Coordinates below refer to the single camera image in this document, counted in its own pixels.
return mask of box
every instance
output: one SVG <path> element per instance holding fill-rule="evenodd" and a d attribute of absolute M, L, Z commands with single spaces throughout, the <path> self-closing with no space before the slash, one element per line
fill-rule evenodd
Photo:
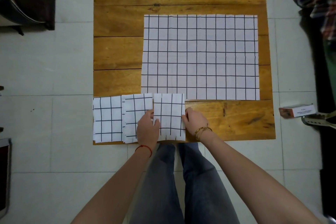
<path fill-rule="evenodd" d="M 280 115 L 285 119 L 301 117 L 301 116 L 306 116 L 306 115 L 316 113 L 316 110 L 313 104 L 280 107 L 279 111 L 280 111 Z"/>

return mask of white paper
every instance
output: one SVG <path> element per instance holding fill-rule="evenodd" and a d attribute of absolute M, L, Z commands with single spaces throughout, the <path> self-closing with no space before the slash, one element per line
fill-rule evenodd
<path fill-rule="evenodd" d="M 154 94 L 153 122 L 160 120 L 159 141 L 186 140 L 186 128 L 181 119 L 184 113 L 184 94 Z"/>
<path fill-rule="evenodd" d="M 142 93 L 260 100 L 256 15 L 145 15 Z"/>
<path fill-rule="evenodd" d="M 122 141 L 124 143 L 137 142 L 138 121 L 147 110 L 153 109 L 153 95 L 132 94 L 122 95 Z"/>
<path fill-rule="evenodd" d="M 122 140 L 121 96 L 93 98 L 93 140 Z"/>

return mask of gold bracelet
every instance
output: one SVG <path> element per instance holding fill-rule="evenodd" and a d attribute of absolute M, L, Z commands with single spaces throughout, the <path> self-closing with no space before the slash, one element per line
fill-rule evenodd
<path fill-rule="evenodd" d="M 199 129 L 197 129 L 196 131 L 195 131 L 195 137 L 197 138 L 197 133 L 198 132 L 200 132 L 201 130 L 206 130 L 206 129 L 209 129 L 210 131 L 212 131 L 212 129 L 211 128 L 209 128 L 209 126 L 207 125 L 206 127 L 201 127 L 201 128 L 199 128 Z"/>

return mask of red string bracelet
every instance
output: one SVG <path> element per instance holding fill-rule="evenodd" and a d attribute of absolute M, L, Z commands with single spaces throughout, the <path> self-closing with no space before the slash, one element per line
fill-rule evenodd
<path fill-rule="evenodd" d="M 149 148 L 147 145 L 140 145 L 138 148 L 136 148 L 136 149 L 135 149 L 135 151 L 134 151 L 134 152 L 136 152 L 136 151 L 137 151 L 137 149 L 139 149 L 140 147 L 146 147 L 146 148 L 148 148 L 148 149 L 150 150 L 150 156 L 149 156 L 149 157 L 151 157 L 151 156 L 152 156 L 152 149 L 151 149 L 151 148 Z"/>

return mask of gray jeans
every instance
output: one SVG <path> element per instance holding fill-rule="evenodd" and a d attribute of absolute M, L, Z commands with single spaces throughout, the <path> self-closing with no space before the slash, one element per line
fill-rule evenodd
<path fill-rule="evenodd" d="M 174 180 L 175 147 L 160 144 L 150 164 L 130 224 L 239 223 L 216 168 L 197 143 L 178 144 L 185 180 L 185 218 Z"/>

